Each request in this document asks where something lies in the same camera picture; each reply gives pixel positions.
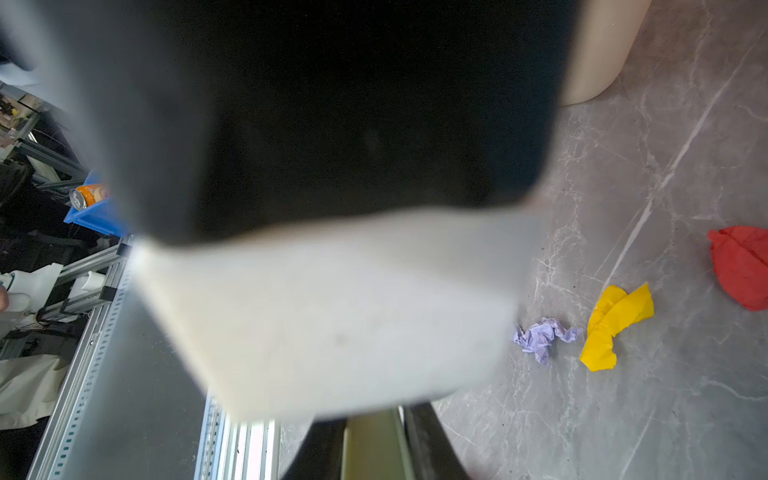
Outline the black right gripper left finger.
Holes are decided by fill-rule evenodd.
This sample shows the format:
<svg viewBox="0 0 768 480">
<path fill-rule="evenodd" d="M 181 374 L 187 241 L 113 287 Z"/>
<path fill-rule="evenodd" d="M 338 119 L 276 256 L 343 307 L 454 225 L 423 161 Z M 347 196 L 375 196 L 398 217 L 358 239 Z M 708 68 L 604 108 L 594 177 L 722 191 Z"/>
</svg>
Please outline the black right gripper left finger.
<svg viewBox="0 0 768 480">
<path fill-rule="evenodd" d="M 340 480 L 346 425 L 346 419 L 313 422 L 281 478 Z"/>
</svg>

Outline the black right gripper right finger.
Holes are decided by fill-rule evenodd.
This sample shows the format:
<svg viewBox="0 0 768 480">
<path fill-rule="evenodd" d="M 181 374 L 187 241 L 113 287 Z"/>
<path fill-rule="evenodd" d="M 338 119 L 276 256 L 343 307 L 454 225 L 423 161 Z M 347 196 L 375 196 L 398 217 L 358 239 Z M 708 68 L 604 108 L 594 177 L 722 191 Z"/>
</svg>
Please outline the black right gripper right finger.
<svg viewBox="0 0 768 480">
<path fill-rule="evenodd" d="M 404 429 L 415 479 L 469 479 L 430 403 L 405 407 Z"/>
</svg>

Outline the green hand brush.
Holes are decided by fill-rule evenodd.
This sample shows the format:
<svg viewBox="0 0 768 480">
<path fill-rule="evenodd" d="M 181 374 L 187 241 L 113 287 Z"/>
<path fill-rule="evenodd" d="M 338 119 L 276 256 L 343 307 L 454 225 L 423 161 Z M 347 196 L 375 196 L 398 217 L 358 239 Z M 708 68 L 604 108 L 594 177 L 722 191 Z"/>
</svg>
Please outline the green hand brush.
<svg viewBox="0 0 768 480">
<path fill-rule="evenodd" d="M 341 480 L 414 478 L 403 417 L 398 408 L 347 419 Z"/>
</svg>

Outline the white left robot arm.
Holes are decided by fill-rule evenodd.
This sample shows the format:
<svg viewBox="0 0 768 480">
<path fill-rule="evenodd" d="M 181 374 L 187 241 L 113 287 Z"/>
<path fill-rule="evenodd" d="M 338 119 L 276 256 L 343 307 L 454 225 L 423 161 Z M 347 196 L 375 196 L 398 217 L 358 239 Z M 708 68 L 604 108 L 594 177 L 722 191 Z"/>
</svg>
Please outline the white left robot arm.
<svg viewBox="0 0 768 480">
<path fill-rule="evenodd" d="M 1 43 L 240 421 L 433 400 L 503 360 L 576 1 L 5 1 Z"/>
</svg>

